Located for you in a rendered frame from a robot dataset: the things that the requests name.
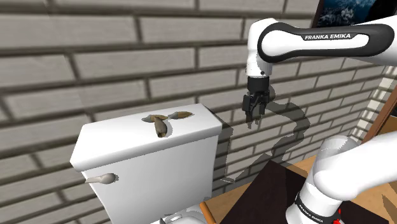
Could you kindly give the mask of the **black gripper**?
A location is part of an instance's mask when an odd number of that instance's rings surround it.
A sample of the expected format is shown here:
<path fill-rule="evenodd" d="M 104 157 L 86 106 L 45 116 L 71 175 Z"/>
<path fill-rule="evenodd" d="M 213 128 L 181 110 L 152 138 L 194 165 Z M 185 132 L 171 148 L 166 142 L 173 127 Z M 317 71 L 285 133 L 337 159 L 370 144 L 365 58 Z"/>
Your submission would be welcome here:
<path fill-rule="evenodd" d="M 269 77 L 268 76 L 249 76 L 247 78 L 247 89 L 250 95 L 244 95 L 242 101 L 242 110 L 246 115 L 246 123 L 253 121 L 254 107 L 258 107 L 258 116 L 255 118 L 255 124 L 259 124 L 265 109 L 269 102 Z"/>

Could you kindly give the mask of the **dark robot stand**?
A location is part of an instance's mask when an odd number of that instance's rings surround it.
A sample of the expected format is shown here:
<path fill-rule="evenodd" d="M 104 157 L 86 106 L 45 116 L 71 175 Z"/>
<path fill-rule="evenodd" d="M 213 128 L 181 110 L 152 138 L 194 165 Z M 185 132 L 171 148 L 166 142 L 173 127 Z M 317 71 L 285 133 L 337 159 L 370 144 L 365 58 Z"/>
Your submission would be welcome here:
<path fill-rule="evenodd" d="M 286 210 L 306 178 L 269 161 L 220 224 L 288 224 Z M 345 224 L 389 224 L 379 215 L 346 201 L 340 205 Z"/>

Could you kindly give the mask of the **long brown tapered object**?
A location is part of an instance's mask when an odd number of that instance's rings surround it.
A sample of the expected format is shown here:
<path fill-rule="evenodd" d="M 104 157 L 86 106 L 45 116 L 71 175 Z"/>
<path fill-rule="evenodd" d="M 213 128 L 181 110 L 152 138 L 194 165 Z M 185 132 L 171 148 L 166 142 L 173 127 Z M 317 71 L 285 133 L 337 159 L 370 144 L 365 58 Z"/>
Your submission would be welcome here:
<path fill-rule="evenodd" d="M 158 137 L 165 137 L 167 135 L 167 126 L 163 120 L 155 120 L 155 131 Z"/>

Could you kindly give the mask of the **small brown tapered object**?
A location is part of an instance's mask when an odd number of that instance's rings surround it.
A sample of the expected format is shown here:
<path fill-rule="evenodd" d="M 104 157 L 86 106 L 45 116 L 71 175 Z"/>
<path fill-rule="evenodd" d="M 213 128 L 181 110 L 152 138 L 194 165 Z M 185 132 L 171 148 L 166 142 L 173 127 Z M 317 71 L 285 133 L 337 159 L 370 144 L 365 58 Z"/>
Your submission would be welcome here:
<path fill-rule="evenodd" d="M 166 120 L 168 119 L 167 116 L 164 115 L 148 115 L 147 117 L 142 118 L 141 120 L 147 123 L 153 123 L 155 120 Z"/>

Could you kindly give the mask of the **orange wooden stick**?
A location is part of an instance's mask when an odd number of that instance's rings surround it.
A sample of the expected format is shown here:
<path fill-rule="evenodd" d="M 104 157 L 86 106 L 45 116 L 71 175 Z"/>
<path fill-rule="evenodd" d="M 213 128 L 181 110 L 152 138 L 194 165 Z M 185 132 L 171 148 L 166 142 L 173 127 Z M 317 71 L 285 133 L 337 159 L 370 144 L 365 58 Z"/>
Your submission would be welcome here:
<path fill-rule="evenodd" d="M 202 214 L 204 215 L 207 224 L 217 224 L 216 220 L 214 219 L 214 216 L 212 215 L 211 211 L 209 210 L 205 202 L 201 202 L 199 204 L 199 207 L 200 210 L 202 211 Z"/>

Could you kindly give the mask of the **white toilet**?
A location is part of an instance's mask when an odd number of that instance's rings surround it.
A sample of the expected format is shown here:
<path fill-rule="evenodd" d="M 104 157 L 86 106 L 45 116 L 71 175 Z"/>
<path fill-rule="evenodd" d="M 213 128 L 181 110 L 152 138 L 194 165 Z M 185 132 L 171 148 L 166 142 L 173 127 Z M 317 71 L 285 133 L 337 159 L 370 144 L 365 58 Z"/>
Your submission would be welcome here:
<path fill-rule="evenodd" d="M 166 119 L 158 137 L 148 115 Z M 222 124 L 202 104 L 121 116 L 82 126 L 70 162 L 85 177 L 111 224 L 207 224 L 199 204 L 211 197 Z"/>

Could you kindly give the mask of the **brown wooden door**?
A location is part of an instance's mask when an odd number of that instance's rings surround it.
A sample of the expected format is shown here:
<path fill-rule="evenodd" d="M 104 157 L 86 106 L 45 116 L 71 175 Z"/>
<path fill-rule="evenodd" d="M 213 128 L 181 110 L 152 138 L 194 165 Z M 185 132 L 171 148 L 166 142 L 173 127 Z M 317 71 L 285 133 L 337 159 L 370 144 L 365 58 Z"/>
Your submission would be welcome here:
<path fill-rule="evenodd" d="M 367 132 L 366 136 L 362 140 L 362 144 L 371 140 L 371 138 L 375 137 L 381 130 L 381 128 L 386 123 L 389 115 L 392 113 L 392 110 L 397 105 L 397 86 L 395 86 L 385 105 L 382 107 L 379 115 L 375 119 L 374 123 L 370 127 L 370 130 Z"/>

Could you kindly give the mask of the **blue wall picture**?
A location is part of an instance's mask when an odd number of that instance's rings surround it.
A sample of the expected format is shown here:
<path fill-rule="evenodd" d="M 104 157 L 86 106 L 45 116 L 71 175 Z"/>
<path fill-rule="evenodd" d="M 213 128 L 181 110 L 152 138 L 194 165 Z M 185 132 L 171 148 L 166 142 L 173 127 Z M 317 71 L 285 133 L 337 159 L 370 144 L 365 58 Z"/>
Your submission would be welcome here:
<path fill-rule="evenodd" d="M 363 23 L 376 1 L 319 0 L 311 27 L 336 27 Z"/>

